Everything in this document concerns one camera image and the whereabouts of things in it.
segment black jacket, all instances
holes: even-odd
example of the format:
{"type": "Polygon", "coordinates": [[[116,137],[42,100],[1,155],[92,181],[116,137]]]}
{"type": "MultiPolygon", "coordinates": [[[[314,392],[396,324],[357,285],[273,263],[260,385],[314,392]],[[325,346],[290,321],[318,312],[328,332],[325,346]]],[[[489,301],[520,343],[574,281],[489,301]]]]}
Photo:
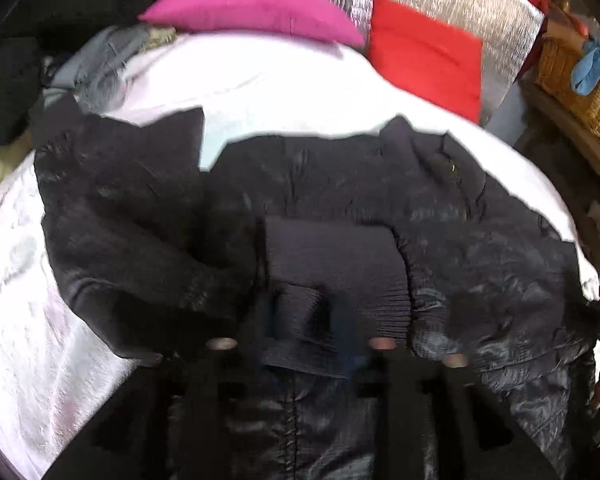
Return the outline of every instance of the black jacket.
{"type": "Polygon", "coordinates": [[[195,356],[275,289],[262,386],[224,418],[234,478],[371,478],[378,407],[352,394],[350,341],[321,320],[331,292],[419,356],[467,354],[558,473],[571,466],[593,340],[574,245],[451,136],[398,117],[379,136],[255,137],[200,174],[200,110],[138,128],[64,100],[33,133],[59,290],[117,354],[195,356]]]}

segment wicker basket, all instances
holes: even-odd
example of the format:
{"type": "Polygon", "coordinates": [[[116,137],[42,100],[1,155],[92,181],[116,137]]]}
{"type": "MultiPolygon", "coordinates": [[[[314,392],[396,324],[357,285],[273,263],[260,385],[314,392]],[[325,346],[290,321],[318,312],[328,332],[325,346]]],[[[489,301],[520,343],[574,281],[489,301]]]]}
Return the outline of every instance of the wicker basket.
{"type": "Polygon", "coordinates": [[[571,90],[571,71],[582,54],[559,40],[546,38],[536,84],[570,110],[600,140],[600,81],[587,96],[571,90]]]}

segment magenta cushion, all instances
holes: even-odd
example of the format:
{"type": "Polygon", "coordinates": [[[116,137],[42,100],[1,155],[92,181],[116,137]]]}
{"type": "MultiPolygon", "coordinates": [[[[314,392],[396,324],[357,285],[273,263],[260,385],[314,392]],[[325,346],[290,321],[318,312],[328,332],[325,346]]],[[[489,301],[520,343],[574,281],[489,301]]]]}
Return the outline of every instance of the magenta cushion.
{"type": "Polygon", "coordinates": [[[140,19],[188,32],[247,29],[365,43],[346,13],[329,0],[158,0],[140,19]]]}

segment bed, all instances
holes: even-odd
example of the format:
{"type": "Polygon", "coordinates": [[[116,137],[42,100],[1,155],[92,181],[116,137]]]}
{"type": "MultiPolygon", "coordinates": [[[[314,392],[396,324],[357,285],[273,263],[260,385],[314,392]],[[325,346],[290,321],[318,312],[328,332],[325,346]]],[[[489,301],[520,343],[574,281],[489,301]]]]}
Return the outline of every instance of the bed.
{"type": "MultiPolygon", "coordinates": [[[[126,99],[112,118],[145,124],[203,106],[203,169],[226,143],[255,134],[343,137],[402,114],[418,130],[451,133],[564,240],[577,240],[566,206],[533,164],[476,124],[394,88],[350,48],[243,32],[183,35],[134,57],[123,77],[126,99]]],[[[44,474],[136,366],[59,297],[33,156],[0,185],[0,453],[27,480],[44,474]]],[[[584,295],[596,298],[600,282],[579,247],[578,261],[584,295]]]]}

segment white blanket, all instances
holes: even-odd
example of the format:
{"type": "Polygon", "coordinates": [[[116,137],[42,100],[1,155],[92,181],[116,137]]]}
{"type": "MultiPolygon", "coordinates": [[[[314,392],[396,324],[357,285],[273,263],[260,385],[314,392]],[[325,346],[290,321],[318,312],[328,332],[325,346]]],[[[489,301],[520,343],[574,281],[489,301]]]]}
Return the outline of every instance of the white blanket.
{"type": "MultiPolygon", "coordinates": [[[[135,57],[127,98],[110,115],[147,123],[205,110],[203,168],[229,141],[263,132],[341,137],[377,131],[395,114],[418,130],[447,130],[509,192],[542,213],[564,240],[573,221],[546,177],[509,146],[385,82],[342,46],[244,33],[200,34],[135,57]]],[[[134,363],[115,357],[69,311],[48,264],[32,155],[0,186],[0,450],[38,480],[134,363]]],[[[588,298],[598,277],[578,248],[588,298]]]]}

